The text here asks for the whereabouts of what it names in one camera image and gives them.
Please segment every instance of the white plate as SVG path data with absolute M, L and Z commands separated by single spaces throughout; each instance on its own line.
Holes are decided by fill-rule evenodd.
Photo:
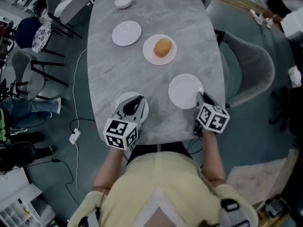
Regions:
M 115 6 L 119 9 L 128 8 L 133 0 L 115 0 Z
M 169 39 L 172 42 L 172 47 L 171 47 L 170 52 L 166 56 L 160 58 L 160 57 L 156 56 L 153 49 L 154 49 L 156 43 L 160 39 L 164 39 L 164 38 Z M 151 64 L 154 64 L 154 65 L 165 65 L 167 63 L 170 63 L 176 57 L 176 54 L 177 54 L 177 45 L 176 45 L 175 41 L 167 35 L 153 35 L 153 36 L 149 37 L 143 45 L 144 57 Z
M 203 94 L 202 83 L 191 74 L 180 74 L 169 84 L 169 98 L 173 104 L 182 109 L 196 106 L 197 92 Z
M 137 92 L 127 92 L 127 93 L 122 94 L 116 102 L 116 109 L 118 108 L 120 103 L 122 103 L 123 101 L 125 101 L 133 96 L 142 96 L 142 94 L 137 93 Z M 145 107 L 144 107 L 143 116 L 142 116 L 142 119 L 140 120 L 140 123 L 143 123 L 146 120 L 148 112 L 150 110 L 146 98 L 144 98 L 144 99 L 145 99 Z
M 112 33 L 112 40 L 119 46 L 127 46 L 135 43 L 140 35 L 141 26 L 134 21 L 124 21 L 118 24 Z

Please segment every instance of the yellow shirt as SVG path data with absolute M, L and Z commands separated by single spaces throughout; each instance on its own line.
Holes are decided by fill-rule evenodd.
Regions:
M 160 190 L 186 226 L 198 226 L 202 220 L 218 223 L 220 199 L 236 200 L 250 214 L 250 226 L 258 226 L 258 217 L 229 185 L 220 185 L 215 194 L 201 179 L 199 166 L 190 158 L 175 152 L 157 152 L 137 157 L 126 168 L 102 204 L 100 226 L 131 227 L 148 199 Z M 78 226 L 95 206 L 100 205 L 101 192 L 90 192 L 69 221 L 68 227 Z

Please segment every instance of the beige rug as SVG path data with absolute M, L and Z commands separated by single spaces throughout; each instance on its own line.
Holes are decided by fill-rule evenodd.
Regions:
M 250 204 L 263 203 L 285 188 L 298 154 L 299 150 L 291 149 L 288 157 L 281 160 L 233 167 L 227 183 Z

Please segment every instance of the shoe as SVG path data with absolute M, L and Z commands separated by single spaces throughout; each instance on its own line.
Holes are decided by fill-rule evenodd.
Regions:
M 257 24 L 262 25 L 264 18 L 260 17 L 260 14 L 256 13 L 255 10 L 253 10 L 253 9 L 250 10 L 250 14 L 255 19 Z
M 268 29 L 271 29 L 271 27 L 274 25 L 273 20 L 267 18 L 267 19 L 265 19 L 265 21 L 266 21 L 266 26 L 267 26 L 267 28 L 268 28 Z
M 53 147 L 50 146 L 49 149 L 51 150 L 52 155 L 53 155 Z
M 60 114 L 61 111 L 61 98 L 57 98 L 56 102 L 58 103 L 58 109 L 57 109 L 57 114 Z

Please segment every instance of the white cable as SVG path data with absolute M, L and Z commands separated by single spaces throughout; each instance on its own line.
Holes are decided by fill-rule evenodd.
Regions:
M 74 97 L 75 112 L 76 112 L 77 121 L 78 121 L 78 127 L 77 127 L 77 129 L 79 129 L 79 117 L 78 117 L 78 113 L 77 113 L 76 98 L 75 98 L 75 93 L 74 93 L 74 88 L 75 88 L 75 77 L 76 77 L 76 72 L 77 72 L 79 60 L 80 60 L 82 54 L 83 54 L 86 50 L 87 50 L 87 48 L 86 48 L 84 51 L 82 51 L 82 53 L 80 54 L 80 56 L 79 56 L 79 58 L 78 58 L 77 65 L 76 65 L 76 69 L 75 69 L 75 73 L 74 73 L 74 83 L 73 83 L 73 86 L 72 86 L 72 96 Z M 78 168 L 79 168 L 79 163 L 78 163 L 78 159 L 79 159 L 79 149 L 78 149 L 78 146 L 77 146 L 76 143 L 75 143 L 75 145 L 76 145 L 76 149 L 77 149 L 76 189 L 77 189 L 78 193 L 80 193 L 81 196 L 82 196 L 83 198 L 85 198 L 84 195 L 83 195 L 83 194 L 79 191 L 79 189 L 78 189 L 78 182 L 77 182 L 77 180 L 78 180 Z
M 84 195 L 83 195 L 83 194 L 79 191 L 79 189 L 78 189 L 77 180 L 78 180 L 78 167 L 79 167 L 79 163 L 78 163 L 79 149 L 78 149 L 78 146 L 77 146 L 76 143 L 75 143 L 75 145 L 76 145 L 76 148 L 77 148 L 76 189 L 77 189 L 78 193 L 80 193 L 81 196 L 82 196 L 83 198 L 85 198 Z
M 86 48 L 84 51 L 82 51 L 81 55 L 80 55 L 79 58 L 78 58 L 77 65 L 76 65 L 76 70 L 75 70 L 75 73 L 74 73 L 74 84 L 73 84 L 73 86 L 72 86 L 72 96 L 74 97 L 75 111 L 76 111 L 76 116 L 77 116 L 77 121 L 78 121 L 78 127 L 77 127 L 77 129 L 79 129 L 79 117 L 78 117 L 78 113 L 77 113 L 76 99 L 75 99 L 75 94 L 74 94 L 75 76 L 76 76 L 76 72 L 77 72 L 79 60 L 80 60 L 82 54 L 83 54 L 86 50 L 87 50 L 87 48 Z

